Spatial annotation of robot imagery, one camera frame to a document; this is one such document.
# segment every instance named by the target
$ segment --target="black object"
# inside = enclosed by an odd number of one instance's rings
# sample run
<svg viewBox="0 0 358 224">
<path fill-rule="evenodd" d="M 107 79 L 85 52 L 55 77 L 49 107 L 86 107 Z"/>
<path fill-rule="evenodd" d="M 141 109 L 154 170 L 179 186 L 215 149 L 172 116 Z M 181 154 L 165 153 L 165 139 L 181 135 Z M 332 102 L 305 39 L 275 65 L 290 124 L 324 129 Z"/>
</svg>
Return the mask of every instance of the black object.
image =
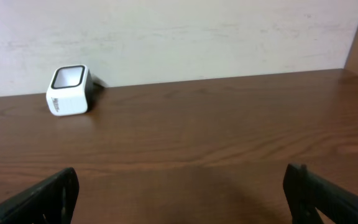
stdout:
<svg viewBox="0 0 358 224">
<path fill-rule="evenodd" d="M 292 223 L 323 223 L 318 210 L 335 223 L 358 223 L 358 196 L 307 171 L 306 166 L 289 164 L 284 192 Z"/>
<path fill-rule="evenodd" d="M 69 224 L 79 184 L 73 168 L 66 168 L 0 203 L 0 224 Z"/>
</svg>

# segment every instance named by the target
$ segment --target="wooden table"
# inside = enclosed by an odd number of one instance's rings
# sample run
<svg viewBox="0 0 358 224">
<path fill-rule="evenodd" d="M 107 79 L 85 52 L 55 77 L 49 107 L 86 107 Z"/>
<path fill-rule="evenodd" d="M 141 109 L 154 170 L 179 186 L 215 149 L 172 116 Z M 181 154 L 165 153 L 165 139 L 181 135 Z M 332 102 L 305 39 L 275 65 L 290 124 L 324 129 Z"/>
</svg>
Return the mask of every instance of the wooden table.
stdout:
<svg viewBox="0 0 358 224">
<path fill-rule="evenodd" d="M 290 223 L 289 162 L 358 194 L 358 77 L 344 70 L 108 88 L 54 117 L 0 98 L 0 202 L 72 166 L 72 223 Z"/>
</svg>

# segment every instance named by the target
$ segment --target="white cube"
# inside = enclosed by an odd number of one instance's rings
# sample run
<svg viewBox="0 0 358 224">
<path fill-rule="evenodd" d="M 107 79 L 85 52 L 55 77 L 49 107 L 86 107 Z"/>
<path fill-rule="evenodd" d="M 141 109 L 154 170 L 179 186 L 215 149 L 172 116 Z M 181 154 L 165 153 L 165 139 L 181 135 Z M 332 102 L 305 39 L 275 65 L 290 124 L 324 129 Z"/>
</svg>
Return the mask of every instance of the white cube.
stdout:
<svg viewBox="0 0 358 224">
<path fill-rule="evenodd" d="M 47 103 L 55 116 L 85 113 L 92 103 L 93 82 L 86 65 L 58 68 L 47 91 Z"/>
</svg>

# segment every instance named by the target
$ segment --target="white wall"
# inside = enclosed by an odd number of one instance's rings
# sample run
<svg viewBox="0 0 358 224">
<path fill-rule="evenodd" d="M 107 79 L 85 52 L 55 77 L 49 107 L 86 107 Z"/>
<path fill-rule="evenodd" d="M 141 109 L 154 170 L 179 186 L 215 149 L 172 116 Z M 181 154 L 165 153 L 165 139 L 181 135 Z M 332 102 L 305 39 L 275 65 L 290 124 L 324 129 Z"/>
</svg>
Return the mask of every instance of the white wall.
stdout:
<svg viewBox="0 0 358 224">
<path fill-rule="evenodd" d="M 0 0 L 0 96 L 84 63 L 110 86 L 342 68 L 358 0 Z"/>
</svg>

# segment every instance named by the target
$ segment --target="small white speaker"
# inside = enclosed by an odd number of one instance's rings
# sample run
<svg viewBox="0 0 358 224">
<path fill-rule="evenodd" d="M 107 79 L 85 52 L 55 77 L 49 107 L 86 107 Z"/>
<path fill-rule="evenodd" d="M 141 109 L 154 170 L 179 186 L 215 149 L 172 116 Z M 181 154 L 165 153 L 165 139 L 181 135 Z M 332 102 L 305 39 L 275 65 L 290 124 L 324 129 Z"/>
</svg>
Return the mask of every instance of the small white speaker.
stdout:
<svg viewBox="0 0 358 224">
<path fill-rule="evenodd" d="M 47 91 L 47 103 L 55 116 L 87 112 L 92 104 L 93 82 L 86 65 L 58 68 Z"/>
</svg>

